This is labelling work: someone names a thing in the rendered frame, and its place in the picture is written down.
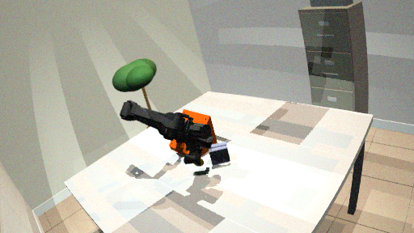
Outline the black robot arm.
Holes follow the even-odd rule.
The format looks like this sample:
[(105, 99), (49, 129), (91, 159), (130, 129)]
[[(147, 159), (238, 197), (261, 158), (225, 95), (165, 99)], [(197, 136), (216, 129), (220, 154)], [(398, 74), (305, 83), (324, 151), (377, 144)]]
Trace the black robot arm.
[[(207, 124), (193, 123), (193, 118), (182, 112), (161, 113), (140, 107), (132, 100), (124, 102), (120, 117), (125, 121), (139, 121), (156, 129), (165, 139), (183, 143), (184, 138), (196, 138), (196, 147), (210, 149), (213, 144), (211, 128)], [(185, 120), (185, 118), (188, 118)]]

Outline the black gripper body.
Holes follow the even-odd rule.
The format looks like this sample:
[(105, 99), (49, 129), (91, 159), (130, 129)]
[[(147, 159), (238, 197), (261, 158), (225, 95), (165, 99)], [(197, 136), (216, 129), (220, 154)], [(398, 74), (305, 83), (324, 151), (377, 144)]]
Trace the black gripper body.
[(186, 146), (185, 150), (189, 150), (189, 152), (187, 154), (185, 154), (184, 164), (189, 165), (189, 164), (199, 163), (199, 161), (200, 161), (200, 155), (199, 155), (200, 147), (196, 147), (196, 145), (195, 145), (196, 138), (194, 138), (194, 137), (184, 138), (183, 143), (185, 143), (185, 146)]

